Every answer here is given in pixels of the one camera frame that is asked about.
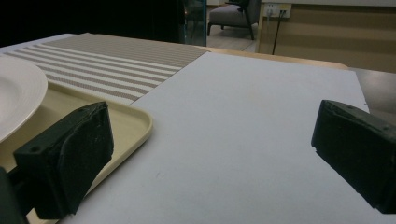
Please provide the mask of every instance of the wooden table edge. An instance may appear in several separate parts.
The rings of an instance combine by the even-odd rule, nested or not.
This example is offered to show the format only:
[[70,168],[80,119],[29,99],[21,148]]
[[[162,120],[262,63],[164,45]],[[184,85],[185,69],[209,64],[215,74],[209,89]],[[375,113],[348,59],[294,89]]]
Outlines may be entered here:
[[216,49],[216,48],[208,48],[208,47],[200,47],[200,46],[195,46],[195,47],[200,48],[200,49],[206,49],[210,52],[236,55],[236,56],[242,56],[242,57],[248,57],[248,58],[265,59],[265,60],[278,61],[278,62],[284,62],[284,63],[301,63],[301,64],[309,64],[309,65],[314,65],[314,66],[322,66],[322,67],[330,67],[330,68],[348,70],[348,67],[341,63],[331,63],[331,62],[316,61],[316,60],[309,60],[309,59],[300,59],[300,58],[291,58],[291,57],[285,57],[285,56],[260,54],[260,53],[246,52],[246,51],[240,51],[240,50],[234,50],[234,49]]

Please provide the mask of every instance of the electrical cable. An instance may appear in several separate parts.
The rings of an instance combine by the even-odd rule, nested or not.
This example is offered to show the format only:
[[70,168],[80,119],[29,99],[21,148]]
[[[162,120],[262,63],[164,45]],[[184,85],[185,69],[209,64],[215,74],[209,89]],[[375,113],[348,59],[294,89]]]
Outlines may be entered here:
[[277,29],[276,29],[275,41],[274,41],[274,46],[273,46],[273,55],[275,53],[277,33],[279,32],[280,21],[282,20],[283,16],[285,15],[285,12],[286,12],[285,10],[280,10],[279,19],[277,21]]
[[272,16],[272,9],[267,9],[267,34],[269,33],[270,18]]

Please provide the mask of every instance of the dark background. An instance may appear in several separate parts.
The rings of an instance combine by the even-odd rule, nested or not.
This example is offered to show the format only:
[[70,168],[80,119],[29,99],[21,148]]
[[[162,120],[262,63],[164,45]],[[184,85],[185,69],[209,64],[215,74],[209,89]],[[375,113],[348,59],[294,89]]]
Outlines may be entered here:
[[83,33],[182,42],[182,0],[7,0],[1,5],[0,47]]

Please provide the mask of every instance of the white plate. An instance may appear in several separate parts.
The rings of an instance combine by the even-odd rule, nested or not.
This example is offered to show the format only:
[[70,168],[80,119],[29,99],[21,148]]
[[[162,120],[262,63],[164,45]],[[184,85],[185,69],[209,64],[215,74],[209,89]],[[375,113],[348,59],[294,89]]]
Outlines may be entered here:
[[34,64],[0,57],[0,142],[35,113],[47,87],[46,75]]

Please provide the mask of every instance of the white stripe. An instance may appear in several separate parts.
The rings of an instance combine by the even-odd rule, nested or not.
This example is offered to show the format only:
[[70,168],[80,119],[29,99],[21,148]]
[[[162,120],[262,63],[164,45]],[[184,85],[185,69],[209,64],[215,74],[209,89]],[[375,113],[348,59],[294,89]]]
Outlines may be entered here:
[[162,70],[162,69],[146,67],[146,66],[141,66],[141,65],[135,65],[135,64],[129,64],[129,63],[118,63],[118,62],[113,62],[113,61],[108,61],[108,60],[97,59],[97,58],[79,56],[79,55],[76,55],[76,54],[63,53],[63,52],[60,52],[60,51],[55,51],[55,50],[50,50],[50,49],[40,49],[40,48],[35,47],[35,46],[28,47],[28,49],[42,50],[42,51],[46,51],[46,52],[49,52],[49,53],[57,53],[57,54],[65,55],[65,56],[76,57],[76,58],[80,58],[80,59],[87,59],[87,60],[91,60],[91,61],[96,61],[96,62],[99,62],[99,63],[88,63],[88,62],[84,62],[84,61],[80,61],[80,60],[74,60],[74,59],[70,59],[70,58],[64,58],[64,57],[59,57],[59,56],[55,56],[55,55],[52,55],[52,54],[45,54],[45,53],[41,53],[41,52],[36,52],[35,51],[35,53],[39,54],[39,55],[49,56],[49,57],[57,58],[57,59],[65,59],[67,61],[74,62],[74,63],[85,63],[85,64],[90,64],[90,65],[95,65],[95,66],[111,67],[112,69],[116,69],[116,70],[120,70],[120,71],[130,71],[130,70],[129,69],[118,68],[117,66],[101,65],[100,63],[112,63],[112,64],[115,64],[115,65],[120,65],[120,66],[125,66],[125,67],[132,67],[132,68],[140,68],[140,69],[144,69],[144,70],[151,71],[151,72],[158,72],[158,73],[169,74],[169,75],[172,75],[172,74],[175,73],[175,71]]
[[104,54],[95,54],[95,53],[89,53],[85,51],[79,51],[79,50],[73,50],[73,49],[62,49],[62,48],[57,48],[49,45],[43,45],[43,44],[38,44],[38,46],[43,47],[43,48],[48,48],[48,49],[58,49],[58,50],[64,50],[64,51],[69,51],[69,52],[74,52],[74,53],[80,53],[80,54],[85,54],[85,55],[91,55],[91,56],[99,56],[102,58],[108,58],[112,60],[119,60],[127,63],[140,63],[140,64],[145,64],[145,65],[151,65],[151,66],[157,66],[157,67],[162,67],[162,68],[169,68],[169,69],[175,69],[175,70],[180,70],[183,67],[178,67],[178,66],[172,66],[172,65],[166,65],[166,64],[161,64],[161,63],[149,63],[149,62],[144,62],[144,61],[138,61],[138,60],[133,60],[133,59],[124,59],[124,58],[118,58],[118,57],[112,57],[112,56],[107,56]]
[[95,95],[95,96],[98,96],[100,98],[108,99],[108,100],[111,100],[111,101],[114,101],[114,102],[119,102],[119,103],[125,104],[125,105],[130,105],[131,103],[134,102],[131,99],[126,99],[126,98],[117,97],[117,96],[114,96],[114,95],[109,95],[109,94],[106,94],[106,93],[100,92],[100,91],[92,91],[92,90],[84,89],[84,88],[77,87],[77,86],[74,86],[74,85],[70,85],[68,83],[64,83],[64,82],[61,82],[61,81],[56,81],[56,80],[49,79],[49,82],[56,83],[56,84],[59,84],[61,86],[65,86],[65,87],[70,88],[70,89],[83,91],[83,92],[86,92],[86,93],[88,93],[90,95]]
[[103,67],[103,68],[118,70],[118,71],[126,72],[126,73],[135,73],[135,74],[138,74],[138,75],[141,75],[141,76],[146,76],[146,77],[155,77],[155,78],[160,78],[160,79],[167,79],[168,78],[168,76],[161,76],[161,75],[155,75],[155,74],[151,74],[151,73],[147,73],[147,72],[135,71],[135,70],[132,70],[132,69],[125,69],[125,68],[107,66],[107,65],[100,64],[100,63],[88,63],[88,62],[83,62],[83,61],[80,61],[80,60],[74,60],[74,59],[54,56],[54,55],[50,55],[50,54],[46,54],[46,53],[40,53],[40,52],[36,52],[36,51],[31,51],[31,50],[28,50],[28,49],[20,49],[19,51],[29,52],[29,53],[32,53],[34,55],[39,55],[39,56],[47,56],[47,57],[51,57],[51,58],[66,60],[66,61],[69,61],[71,63],[58,62],[58,61],[55,61],[55,60],[44,59],[44,58],[40,58],[39,56],[37,56],[38,58],[36,58],[36,59],[41,59],[41,60],[44,60],[46,62],[57,63],[57,64],[61,64],[61,65],[68,65],[68,66],[73,66],[73,67],[76,67],[76,68],[84,68],[84,69],[89,69],[89,70],[97,71],[97,72],[103,71],[103,70],[96,69],[96,68],[88,68],[88,67],[81,66],[81,65],[76,65],[76,64],[73,64],[73,63],[84,63],[84,64],[87,64],[87,65],[92,65],[92,66],[97,66],[97,67]]
[[[18,53],[18,52],[12,52],[12,54],[24,56],[24,57],[27,57],[27,58],[42,60],[42,58],[38,58],[38,57],[35,57],[35,56],[31,56],[31,55],[25,55],[25,54]],[[46,63],[38,63],[38,62],[35,62],[35,61],[31,61],[31,62],[36,64],[36,65],[41,65],[41,66],[44,66],[44,67],[61,70],[61,71],[64,71],[66,73],[72,73],[72,74],[77,74],[77,75],[81,75],[81,76],[87,76],[88,75],[88,74],[83,73],[83,72],[62,68],[60,66],[53,66],[53,65],[50,65],[50,64],[46,64]],[[154,84],[154,85],[160,85],[161,84],[161,81],[145,79],[145,78],[142,78],[142,77],[130,77],[130,76],[126,76],[124,74],[112,73],[112,72],[104,71],[104,70],[90,69],[90,68],[86,68],[86,67],[82,67],[82,68],[84,70],[96,71],[96,72],[102,73],[102,74],[107,74],[107,75],[111,75],[111,76],[115,76],[115,77],[123,77],[123,78],[127,78],[127,79],[130,79],[130,80],[136,80],[136,81],[141,81],[141,82],[147,82],[147,83]]]
[[77,82],[77,83],[94,86],[96,88],[105,89],[105,90],[108,90],[108,91],[118,91],[118,92],[130,94],[130,95],[133,95],[133,96],[136,96],[136,97],[141,97],[141,96],[144,95],[144,94],[142,94],[140,92],[137,92],[137,91],[130,91],[130,90],[125,90],[125,89],[114,88],[114,87],[103,85],[103,84],[97,83],[97,82],[91,82],[91,81],[88,81],[88,80],[83,80],[83,79],[79,79],[79,78],[75,78],[75,77],[62,76],[62,75],[54,73],[54,72],[46,71],[46,74],[52,75],[54,77],[59,77],[59,78],[67,79],[67,80],[70,80],[70,81],[74,81],[74,82]]
[[[41,65],[42,70],[45,71],[47,74],[52,73],[51,71],[48,71],[46,68],[48,68],[46,65]],[[139,85],[139,84],[135,84],[133,82],[126,82],[126,81],[121,81],[121,80],[117,80],[114,78],[108,78],[108,77],[99,77],[99,76],[95,76],[95,75],[91,75],[91,74],[86,74],[84,73],[83,75],[84,77],[90,77],[90,78],[94,78],[97,80],[101,80],[101,81],[105,81],[105,82],[109,82],[109,83],[113,83],[113,84],[118,84],[118,85],[123,85],[123,86],[127,86],[127,87],[134,87],[134,88],[138,88],[140,90],[143,91],[151,91],[153,88],[150,86],[145,86],[145,85]]]

